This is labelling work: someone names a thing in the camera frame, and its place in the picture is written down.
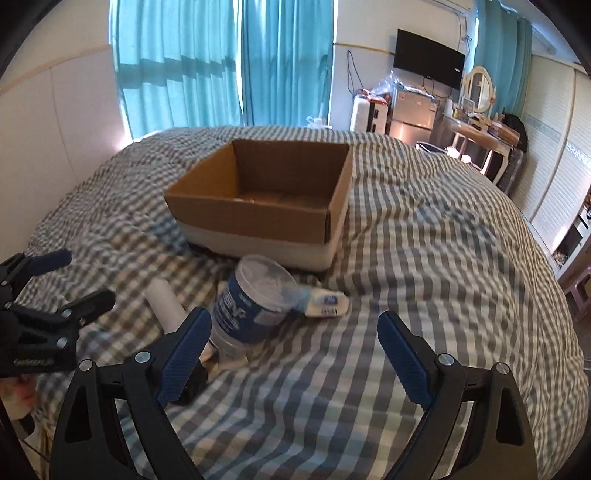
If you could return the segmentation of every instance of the checkered bedsheet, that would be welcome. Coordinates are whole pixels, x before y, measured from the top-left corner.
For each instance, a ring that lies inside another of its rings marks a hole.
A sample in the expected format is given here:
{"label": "checkered bedsheet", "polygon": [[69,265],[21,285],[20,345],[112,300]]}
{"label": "checkered bedsheet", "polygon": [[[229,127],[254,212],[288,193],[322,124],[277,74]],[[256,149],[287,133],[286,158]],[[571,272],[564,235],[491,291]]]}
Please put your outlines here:
{"label": "checkered bedsheet", "polygon": [[[382,478],[421,416],[376,338],[378,315],[392,309],[436,352],[473,367],[511,366],[540,478],[552,476],[583,433],[588,400],[582,354],[550,267],[519,211],[484,177],[382,135],[223,127],[171,130],[134,143],[39,224],[28,252],[66,247],[74,260],[34,279],[20,302],[53,309],[113,289],[115,308],[84,328],[78,344],[79,358],[99,365],[121,362],[161,335],[143,296],[156,275],[185,308],[210,306],[234,262],[191,252],[163,191],[233,138],[353,146],[342,244],[326,275],[300,278],[346,292],[352,307],[340,320],[294,318],[247,367],[223,373],[189,407],[167,408],[203,475]],[[37,415],[50,430],[69,379],[38,380]],[[138,470],[153,477],[124,405],[120,417]],[[457,454],[466,410],[460,419],[439,476]]]}

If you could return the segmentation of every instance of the wooden table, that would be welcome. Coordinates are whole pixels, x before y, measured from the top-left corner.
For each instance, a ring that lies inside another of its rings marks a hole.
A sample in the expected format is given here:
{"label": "wooden table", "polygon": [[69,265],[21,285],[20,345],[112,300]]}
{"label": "wooden table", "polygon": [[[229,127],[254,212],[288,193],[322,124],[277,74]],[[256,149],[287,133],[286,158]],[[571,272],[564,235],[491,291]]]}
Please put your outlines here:
{"label": "wooden table", "polygon": [[[486,175],[488,172],[493,153],[499,153],[503,156],[501,168],[496,174],[495,179],[492,181],[494,185],[497,185],[503,174],[506,172],[507,167],[509,166],[509,155],[513,147],[498,139],[497,137],[493,137],[487,132],[481,132],[473,126],[468,125],[466,122],[462,122],[456,118],[449,118],[448,116],[445,116],[443,123],[445,128],[451,130],[455,134],[452,145],[454,148],[457,147],[457,142],[460,137],[463,137],[472,140],[476,145],[489,151],[484,166],[482,167],[483,175]],[[460,149],[460,157],[466,151],[466,146],[467,141],[464,141]]]}

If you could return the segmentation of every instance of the mini fridge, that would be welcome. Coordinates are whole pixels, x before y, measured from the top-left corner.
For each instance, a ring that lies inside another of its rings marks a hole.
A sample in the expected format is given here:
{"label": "mini fridge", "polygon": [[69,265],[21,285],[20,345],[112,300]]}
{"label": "mini fridge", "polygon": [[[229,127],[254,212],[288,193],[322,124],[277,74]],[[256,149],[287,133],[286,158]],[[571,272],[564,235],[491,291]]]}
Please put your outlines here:
{"label": "mini fridge", "polygon": [[389,135],[414,147],[429,142],[437,102],[419,90],[396,90],[392,96]]}

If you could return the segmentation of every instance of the wall-mounted tv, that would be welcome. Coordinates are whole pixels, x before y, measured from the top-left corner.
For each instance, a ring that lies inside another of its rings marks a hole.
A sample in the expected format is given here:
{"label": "wall-mounted tv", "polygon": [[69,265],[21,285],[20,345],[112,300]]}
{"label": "wall-mounted tv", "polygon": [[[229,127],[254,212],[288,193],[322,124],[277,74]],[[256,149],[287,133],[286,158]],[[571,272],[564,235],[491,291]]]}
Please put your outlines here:
{"label": "wall-mounted tv", "polygon": [[429,38],[398,30],[394,68],[460,89],[466,56]]}

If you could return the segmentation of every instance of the oval mirror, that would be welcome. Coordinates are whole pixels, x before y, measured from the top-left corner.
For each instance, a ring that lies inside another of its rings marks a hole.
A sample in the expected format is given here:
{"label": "oval mirror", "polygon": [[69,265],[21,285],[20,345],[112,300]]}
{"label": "oval mirror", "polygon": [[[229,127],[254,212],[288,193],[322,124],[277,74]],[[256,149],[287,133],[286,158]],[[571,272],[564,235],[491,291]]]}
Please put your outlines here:
{"label": "oval mirror", "polygon": [[486,112],[494,102],[495,88],[484,67],[474,69],[464,79],[464,97],[474,102],[476,113]]}

